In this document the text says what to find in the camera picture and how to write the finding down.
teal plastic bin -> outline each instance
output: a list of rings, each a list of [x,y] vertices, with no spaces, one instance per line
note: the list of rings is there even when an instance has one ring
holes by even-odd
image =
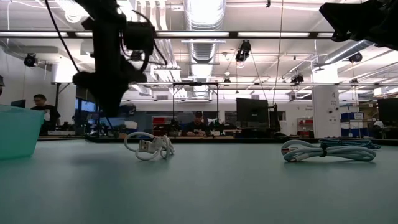
[[[0,159],[33,155],[44,112],[0,105]]]

computer monitor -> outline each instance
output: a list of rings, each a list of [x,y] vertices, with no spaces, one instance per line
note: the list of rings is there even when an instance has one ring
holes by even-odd
[[[268,101],[237,98],[237,122],[241,128],[268,127]]]
[[[377,100],[379,120],[398,121],[398,98]]]
[[[26,100],[17,100],[17,101],[11,102],[11,106],[25,108],[26,107]]]

ceiling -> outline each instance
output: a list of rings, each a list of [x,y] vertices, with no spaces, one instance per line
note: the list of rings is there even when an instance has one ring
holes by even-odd
[[[0,0],[0,30],[54,30],[49,14],[43,3],[35,0],[27,1],[9,1]],[[226,15],[224,18],[223,30],[227,31],[301,31],[301,32],[333,32],[333,29],[327,23],[322,15],[317,11],[324,2],[343,2],[359,3],[361,1],[321,1],[321,0],[287,0],[284,1],[285,8],[281,8],[282,1],[271,1],[271,7],[266,8],[259,4],[265,4],[266,1],[246,1],[246,0],[227,0]],[[185,30],[184,13],[179,10],[183,4],[182,0],[168,0],[167,5],[167,26],[169,30]],[[57,3],[50,0],[51,6],[57,6]],[[60,30],[83,30],[80,23],[69,23],[65,20],[63,9],[52,9],[58,17],[57,24]],[[86,70],[94,69],[94,61],[87,54],[81,51],[82,39],[65,40],[73,57],[79,65]],[[91,40],[84,40],[85,45],[92,48]],[[222,82],[224,73],[229,72],[232,82],[258,82],[260,81],[274,83],[275,80],[282,82],[282,77],[289,80],[289,71],[308,57],[318,54],[326,55],[336,49],[346,45],[348,42],[336,43],[331,40],[250,40],[252,46],[252,56],[249,57],[243,68],[236,68],[234,61],[235,50],[240,46],[242,40],[227,39],[224,44],[219,44],[216,53],[216,65],[213,69],[211,81]],[[180,39],[172,39],[172,48],[175,59],[181,67],[181,77],[188,77],[190,74],[189,51],[187,44],[181,43]],[[21,52],[26,46],[48,46],[57,47],[60,52],[40,54],[39,59],[46,60],[48,63],[57,63],[58,58],[66,57],[65,49],[58,39],[10,39],[9,50]],[[360,74],[377,70],[386,65],[398,61],[396,52],[389,49],[368,47],[362,50],[363,61],[353,65],[349,62],[338,62],[340,81],[348,81]],[[311,70],[301,71],[305,81],[311,81]],[[397,75],[395,71],[381,73],[374,77],[369,77],[366,82],[377,82],[387,78],[394,78]]]

black shirt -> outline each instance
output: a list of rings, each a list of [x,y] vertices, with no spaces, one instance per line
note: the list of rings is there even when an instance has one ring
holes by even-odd
[[[44,111],[44,125],[48,127],[55,127],[57,120],[61,117],[60,113],[52,105],[35,106],[32,110]]]
[[[196,124],[192,121],[185,126],[183,133],[187,134],[187,132],[193,132],[197,134],[199,131],[207,132],[207,126],[203,122],[201,122],[200,124]]]

cap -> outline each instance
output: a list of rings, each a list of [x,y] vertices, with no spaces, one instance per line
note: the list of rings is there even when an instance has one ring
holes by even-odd
[[[196,111],[195,117],[201,118],[201,117],[203,117],[203,113],[201,111]]]
[[[5,87],[4,79],[3,79],[3,77],[1,75],[0,75],[0,86],[1,87]]]

